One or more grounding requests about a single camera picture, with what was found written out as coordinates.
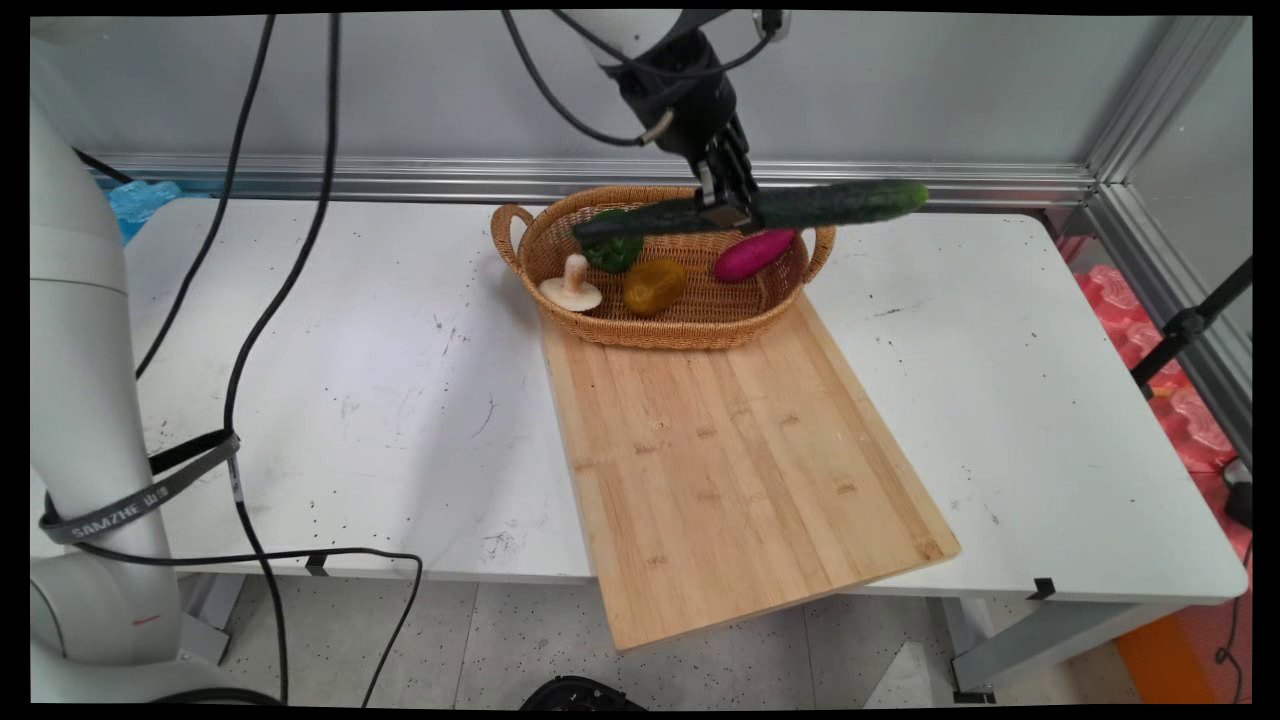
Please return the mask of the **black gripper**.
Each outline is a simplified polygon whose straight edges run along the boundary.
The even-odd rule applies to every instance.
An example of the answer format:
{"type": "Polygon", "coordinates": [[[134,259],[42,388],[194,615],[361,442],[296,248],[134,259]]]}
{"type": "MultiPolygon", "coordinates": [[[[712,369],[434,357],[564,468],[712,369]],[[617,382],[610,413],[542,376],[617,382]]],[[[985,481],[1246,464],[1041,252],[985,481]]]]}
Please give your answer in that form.
{"type": "Polygon", "coordinates": [[[759,191],[749,159],[750,146],[737,117],[737,96],[710,40],[703,32],[669,38],[637,59],[658,74],[614,67],[612,79],[623,101],[650,129],[671,115],[655,138],[660,150],[698,165],[699,215],[721,229],[732,229],[754,217],[759,191]]]}

